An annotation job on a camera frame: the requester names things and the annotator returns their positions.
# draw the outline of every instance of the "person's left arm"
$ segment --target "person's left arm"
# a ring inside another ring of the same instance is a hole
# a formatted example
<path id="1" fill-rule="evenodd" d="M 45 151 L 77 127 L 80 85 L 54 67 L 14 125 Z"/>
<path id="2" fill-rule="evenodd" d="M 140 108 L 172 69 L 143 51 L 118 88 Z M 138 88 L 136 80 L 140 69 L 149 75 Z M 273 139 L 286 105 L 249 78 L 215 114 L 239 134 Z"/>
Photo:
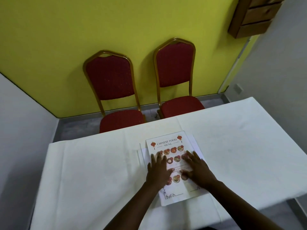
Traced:
<path id="1" fill-rule="evenodd" d="M 155 161 L 153 154 L 151 155 L 151 163 L 148 163 L 147 169 L 146 182 L 104 230 L 137 230 L 139 228 L 153 199 L 158 191 L 166 185 L 173 172 L 173 169 L 166 170 L 166 156 L 162 159 L 160 154 L 157 161 Z"/>

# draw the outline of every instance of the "chair backrest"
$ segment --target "chair backrest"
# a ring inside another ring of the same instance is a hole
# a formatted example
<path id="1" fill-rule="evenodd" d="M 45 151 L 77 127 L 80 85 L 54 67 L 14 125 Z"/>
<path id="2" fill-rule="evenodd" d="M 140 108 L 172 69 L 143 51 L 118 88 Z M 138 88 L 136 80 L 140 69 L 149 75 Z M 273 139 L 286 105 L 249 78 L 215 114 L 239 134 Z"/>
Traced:
<path id="1" fill-rule="evenodd" d="M 95 94 L 100 110 L 105 116 L 101 100 L 111 100 L 135 95 L 138 109 L 140 103 L 135 88 L 131 60 L 120 53 L 102 50 L 83 64 L 84 74 Z"/>
<path id="2" fill-rule="evenodd" d="M 178 85 L 189 81 L 189 94 L 192 96 L 195 51 L 192 42 L 181 38 L 172 38 L 155 50 L 153 60 L 156 70 L 159 106 L 161 106 L 160 87 Z"/>

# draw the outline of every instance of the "person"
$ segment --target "person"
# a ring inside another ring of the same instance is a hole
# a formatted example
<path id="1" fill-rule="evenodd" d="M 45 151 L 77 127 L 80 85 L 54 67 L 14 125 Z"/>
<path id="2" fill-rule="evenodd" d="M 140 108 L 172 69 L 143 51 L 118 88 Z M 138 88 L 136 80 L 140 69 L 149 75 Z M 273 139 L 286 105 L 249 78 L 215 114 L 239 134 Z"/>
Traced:
<path id="1" fill-rule="evenodd" d="M 193 153 L 187 151 L 187 156 L 183 156 L 182 158 L 193 170 L 181 170 L 180 172 L 198 186 L 210 192 L 241 229 L 282 229 L 236 195 L 223 182 L 217 180 L 205 161 L 200 159 L 195 151 Z M 166 185 L 174 170 L 166 169 L 166 156 L 162 158 L 160 154 L 157 157 L 157 161 L 155 161 L 153 154 L 151 155 L 151 163 L 148 164 L 147 169 L 148 173 L 143 186 L 104 230 L 137 230 L 139 228 L 151 202 L 158 191 Z"/>

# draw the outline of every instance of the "person's right arm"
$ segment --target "person's right arm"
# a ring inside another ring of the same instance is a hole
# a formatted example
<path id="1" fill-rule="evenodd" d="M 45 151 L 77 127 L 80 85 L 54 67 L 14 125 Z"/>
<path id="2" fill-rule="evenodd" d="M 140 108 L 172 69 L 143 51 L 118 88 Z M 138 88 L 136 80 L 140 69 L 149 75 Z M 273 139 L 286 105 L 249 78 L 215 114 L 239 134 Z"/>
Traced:
<path id="1" fill-rule="evenodd" d="M 224 183 L 218 181 L 203 159 L 196 152 L 187 151 L 182 158 L 189 163 L 193 171 L 181 170 L 200 187 L 210 192 L 225 208 L 237 225 L 242 229 L 281 230 L 278 225 L 253 208 L 241 197 L 231 191 Z"/>

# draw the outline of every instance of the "white wall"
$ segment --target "white wall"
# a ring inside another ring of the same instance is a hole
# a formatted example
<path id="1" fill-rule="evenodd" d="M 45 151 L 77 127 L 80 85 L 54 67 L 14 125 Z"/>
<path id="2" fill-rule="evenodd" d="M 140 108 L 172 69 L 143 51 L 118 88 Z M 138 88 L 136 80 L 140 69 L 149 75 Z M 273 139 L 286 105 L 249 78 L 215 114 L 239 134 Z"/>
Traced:
<path id="1" fill-rule="evenodd" d="M 244 89 L 240 95 L 236 83 Z M 231 101 L 253 96 L 307 153 L 307 0 L 285 0 L 226 96 Z M 307 212 L 307 196 L 300 201 Z"/>
<path id="2" fill-rule="evenodd" d="M 26 229 L 58 119 L 0 74 L 0 229 Z"/>

